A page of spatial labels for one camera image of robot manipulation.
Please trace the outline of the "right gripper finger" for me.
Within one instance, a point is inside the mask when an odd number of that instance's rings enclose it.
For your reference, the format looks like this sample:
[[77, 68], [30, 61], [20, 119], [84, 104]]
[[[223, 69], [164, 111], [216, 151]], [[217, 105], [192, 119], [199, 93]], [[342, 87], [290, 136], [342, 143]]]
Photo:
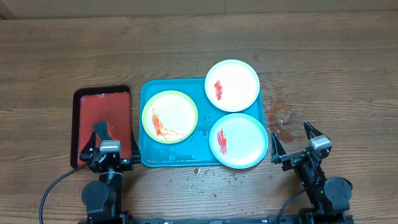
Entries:
[[276, 134], [271, 131], [271, 157], [284, 157], [286, 156], [286, 152], [281, 145], [279, 138]]
[[308, 121], [304, 121], [303, 126], [308, 140], [323, 135], [323, 133], [314, 128]]

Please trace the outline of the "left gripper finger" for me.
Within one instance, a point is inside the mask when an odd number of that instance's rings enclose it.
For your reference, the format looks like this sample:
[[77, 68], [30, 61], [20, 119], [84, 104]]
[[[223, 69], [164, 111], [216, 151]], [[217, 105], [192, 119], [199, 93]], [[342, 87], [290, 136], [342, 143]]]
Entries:
[[81, 154], [89, 154], [96, 146], [96, 133], [92, 132], [88, 142], [81, 150]]
[[134, 131], [131, 131], [131, 152], [133, 156], [140, 156], [140, 150], [134, 137]]

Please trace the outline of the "light blue rimmed plate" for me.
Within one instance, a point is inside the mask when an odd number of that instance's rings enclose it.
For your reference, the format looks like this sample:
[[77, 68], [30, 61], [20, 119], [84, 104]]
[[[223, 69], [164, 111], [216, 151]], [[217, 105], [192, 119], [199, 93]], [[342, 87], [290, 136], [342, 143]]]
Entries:
[[268, 149], [264, 125], [256, 118], [231, 113], [220, 118], [211, 128], [210, 149], [223, 165], [247, 169], [260, 163]]

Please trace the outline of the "green rimmed white plate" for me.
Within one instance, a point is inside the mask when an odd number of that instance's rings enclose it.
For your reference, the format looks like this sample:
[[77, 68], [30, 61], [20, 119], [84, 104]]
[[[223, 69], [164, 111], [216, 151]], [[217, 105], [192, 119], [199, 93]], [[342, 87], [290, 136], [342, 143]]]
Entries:
[[163, 144], [188, 138], [198, 122], [198, 109], [185, 93], [166, 90], [155, 94], [144, 105], [141, 123], [146, 134]]

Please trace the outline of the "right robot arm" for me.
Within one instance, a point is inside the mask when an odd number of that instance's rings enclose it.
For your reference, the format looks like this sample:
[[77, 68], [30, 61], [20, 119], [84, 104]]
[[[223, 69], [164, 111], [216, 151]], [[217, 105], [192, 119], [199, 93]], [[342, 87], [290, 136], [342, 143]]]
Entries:
[[[307, 147], [288, 155], [275, 133], [271, 133], [271, 162], [281, 164], [283, 171], [294, 170], [303, 189], [286, 201], [277, 215], [269, 215], [267, 223], [353, 223], [350, 208], [353, 185], [342, 177], [325, 176], [322, 160], [329, 156], [332, 143], [329, 137], [314, 128], [308, 121], [303, 124], [308, 138]], [[302, 208], [297, 215], [283, 215], [290, 202], [301, 194], [307, 194], [310, 208]]]

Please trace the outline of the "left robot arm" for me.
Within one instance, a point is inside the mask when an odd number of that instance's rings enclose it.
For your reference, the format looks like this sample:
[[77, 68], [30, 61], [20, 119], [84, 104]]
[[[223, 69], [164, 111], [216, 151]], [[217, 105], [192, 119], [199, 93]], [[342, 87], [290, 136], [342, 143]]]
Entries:
[[112, 139], [105, 130], [92, 132], [80, 154], [80, 159], [98, 180], [85, 186], [81, 199], [86, 206], [87, 223], [136, 223], [133, 216], [123, 210], [124, 172], [133, 170], [141, 162], [141, 154], [132, 141], [131, 157], [121, 157], [120, 141]]

